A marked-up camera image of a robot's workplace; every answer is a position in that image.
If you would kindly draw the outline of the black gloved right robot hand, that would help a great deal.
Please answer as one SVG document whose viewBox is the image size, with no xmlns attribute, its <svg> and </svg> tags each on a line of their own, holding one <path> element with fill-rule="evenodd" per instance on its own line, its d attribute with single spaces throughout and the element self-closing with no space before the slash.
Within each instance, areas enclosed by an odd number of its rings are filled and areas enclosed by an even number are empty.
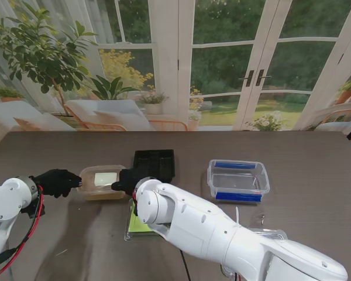
<svg viewBox="0 0 351 281">
<path fill-rule="evenodd" d="M 154 177 L 146 169 L 122 169 L 119 172 L 119 180 L 111 184 L 111 189 L 133 196 L 136 185 L 143 179 L 154 179 Z"/>
</svg>

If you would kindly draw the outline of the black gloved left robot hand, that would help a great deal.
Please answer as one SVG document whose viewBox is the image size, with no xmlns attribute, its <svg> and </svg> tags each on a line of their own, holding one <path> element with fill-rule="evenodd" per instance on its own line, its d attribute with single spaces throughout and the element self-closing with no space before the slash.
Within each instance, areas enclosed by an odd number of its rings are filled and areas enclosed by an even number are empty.
<svg viewBox="0 0 351 281">
<path fill-rule="evenodd" d="M 70 191 L 81 185 L 80 176 L 66 169 L 52 169 L 33 178 L 33 181 L 42 188 L 43 194 L 55 198 L 67 197 Z"/>
</svg>

